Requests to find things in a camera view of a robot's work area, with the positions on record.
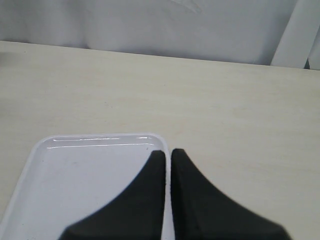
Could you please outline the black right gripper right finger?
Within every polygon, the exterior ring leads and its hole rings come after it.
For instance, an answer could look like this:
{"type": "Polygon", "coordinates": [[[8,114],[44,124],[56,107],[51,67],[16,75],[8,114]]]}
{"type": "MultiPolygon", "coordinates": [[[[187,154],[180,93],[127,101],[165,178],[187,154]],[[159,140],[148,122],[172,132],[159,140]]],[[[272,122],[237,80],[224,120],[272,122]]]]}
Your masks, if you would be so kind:
{"type": "Polygon", "coordinates": [[[184,149],[171,154],[170,196],[177,240],[289,240],[288,232],[216,188],[184,149]]]}

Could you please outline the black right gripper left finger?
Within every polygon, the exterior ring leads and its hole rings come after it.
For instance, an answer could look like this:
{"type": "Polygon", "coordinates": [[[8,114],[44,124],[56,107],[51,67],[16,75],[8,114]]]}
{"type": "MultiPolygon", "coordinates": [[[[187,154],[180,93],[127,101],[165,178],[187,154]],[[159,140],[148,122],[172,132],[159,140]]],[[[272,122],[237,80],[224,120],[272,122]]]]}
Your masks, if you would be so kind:
{"type": "Polygon", "coordinates": [[[159,240],[165,208],[166,156],[151,152],[134,180],[110,203],[69,225],[61,240],[159,240]]]}

